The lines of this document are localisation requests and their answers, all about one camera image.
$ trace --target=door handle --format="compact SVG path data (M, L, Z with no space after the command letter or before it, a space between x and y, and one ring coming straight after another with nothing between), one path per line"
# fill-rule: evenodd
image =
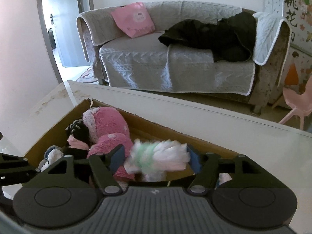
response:
M51 25L53 25L54 21L53 21L53 15L52 14L50 15L50 20L51 20Z

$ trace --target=throw pillow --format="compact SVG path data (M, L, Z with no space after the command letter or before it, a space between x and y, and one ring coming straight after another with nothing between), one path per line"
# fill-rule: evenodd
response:
M154 23L142 2L119 7L111 12L119 29L131 38L155 31Z

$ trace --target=door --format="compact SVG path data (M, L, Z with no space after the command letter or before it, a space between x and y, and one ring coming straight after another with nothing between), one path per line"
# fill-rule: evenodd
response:
M89 66L78 35L78 0L48 0L57 51L64 67Z

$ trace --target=cardboard box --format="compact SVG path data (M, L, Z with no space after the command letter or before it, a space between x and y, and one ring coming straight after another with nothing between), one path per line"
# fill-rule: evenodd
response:
M27 152L25 157L28 159L29 164L33 166L38 166L40 161L43 159L45 151L51 145L63 147L68 139L65 133L65 128L68 125L72 124L75 119L79 119L80 117L82 117L82 114L90 107L100 106L110 105L104 104L95 99L85 99L79 105L74 107L57 124L55 124L49 131L47 131ZM217 153L223 158L227 159L232 159L238 154L226 148L153 123L132 113L128 113L118 108L117 110L121 113L129 126L130 137L132 141L134 141L134 139L140 139L141 141L164 141L170 139L172 141L176 140L180 143L188 143L190 145L193 145L194 148L201 152ZM174 180L192 174L193 172L190 168L187 168L183 172L170 172L167 173L167 180Z

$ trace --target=circular pad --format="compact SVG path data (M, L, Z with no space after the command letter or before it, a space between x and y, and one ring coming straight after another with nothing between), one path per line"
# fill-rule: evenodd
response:
M97 205L97 195L85 187L21 188L13 208L26 224L39 228L61 228L75 224L90 215Z
M39 190L35 195L36 202L43 207L59 207L71 199L71 192L63 187L49 187Z
M219 186L212 199L215 209L224 218L246 228L281 226L297 209L296 196L289 188L238 188L233 181Z

